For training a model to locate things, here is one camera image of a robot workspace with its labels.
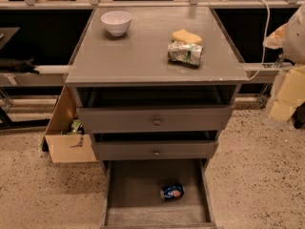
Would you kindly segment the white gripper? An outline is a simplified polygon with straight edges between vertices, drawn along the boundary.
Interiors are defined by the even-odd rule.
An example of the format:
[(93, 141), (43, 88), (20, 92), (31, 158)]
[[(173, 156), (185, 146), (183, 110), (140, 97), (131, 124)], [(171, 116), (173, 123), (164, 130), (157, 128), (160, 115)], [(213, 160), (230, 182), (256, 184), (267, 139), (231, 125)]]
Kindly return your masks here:
[(280, 70), (266, 107), (267, 122), (270, 125), (284, 124), (304, 102), (305, 66), (297, 64), (293, 68)]

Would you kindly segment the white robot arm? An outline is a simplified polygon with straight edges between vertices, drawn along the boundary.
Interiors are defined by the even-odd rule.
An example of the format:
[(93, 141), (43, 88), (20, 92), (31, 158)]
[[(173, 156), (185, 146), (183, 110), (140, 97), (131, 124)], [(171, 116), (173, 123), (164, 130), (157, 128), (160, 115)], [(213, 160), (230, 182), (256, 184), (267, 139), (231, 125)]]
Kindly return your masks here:
[(272, 32), (263, 45), (273, 50), (281, 48), (283, 57), (295, 63), (286, 73), (269, 111), (269, 117), (274, 120), (287, 121), (305, 102), (305, 5)]

